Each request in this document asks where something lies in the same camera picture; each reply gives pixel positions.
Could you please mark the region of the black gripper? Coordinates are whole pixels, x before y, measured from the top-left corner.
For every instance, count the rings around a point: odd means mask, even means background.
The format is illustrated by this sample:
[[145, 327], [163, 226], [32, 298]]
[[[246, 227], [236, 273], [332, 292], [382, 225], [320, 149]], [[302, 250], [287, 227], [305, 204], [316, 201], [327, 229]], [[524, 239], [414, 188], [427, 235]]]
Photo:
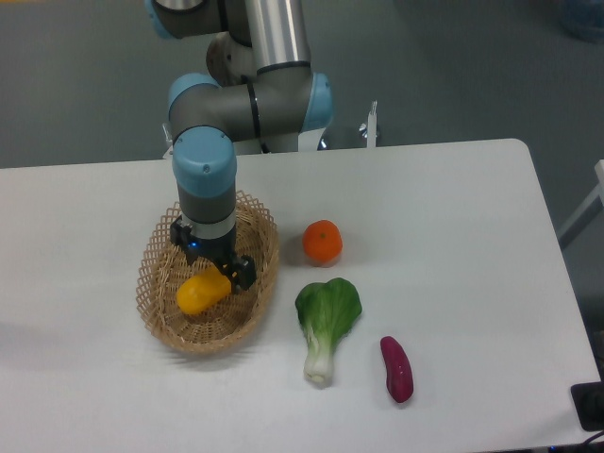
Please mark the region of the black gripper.
[[228, 279], [232, 294], [246, 292], [256, 282], [257, 270], [253, 258], [235, 253], [235, 230], [217, 239], [194, 237], [191, 225], [179, 215], [170, 225], [170, 242], [184, 253], [188, 265], [193, 265], [198, 259], [213, 263]]

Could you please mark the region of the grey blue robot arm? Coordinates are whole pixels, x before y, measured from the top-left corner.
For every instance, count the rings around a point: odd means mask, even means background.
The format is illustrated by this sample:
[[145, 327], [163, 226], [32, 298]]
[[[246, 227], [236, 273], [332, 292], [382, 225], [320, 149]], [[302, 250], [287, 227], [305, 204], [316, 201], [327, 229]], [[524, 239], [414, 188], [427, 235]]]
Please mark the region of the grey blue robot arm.
[[234, 293], [256, 281], [252, 258], [235, 252], [234, 145], [326, 128], [333, 118], [328, 78], [311, 69], [299, 1], [148, 1], [165, 39], [215, 34], [242, 47], [250, 65], [235, 82], [206, 74], [175, 80], [168, 93], [173, 173], [181, 215], [170, 240], [194, 263], [209, 260]]

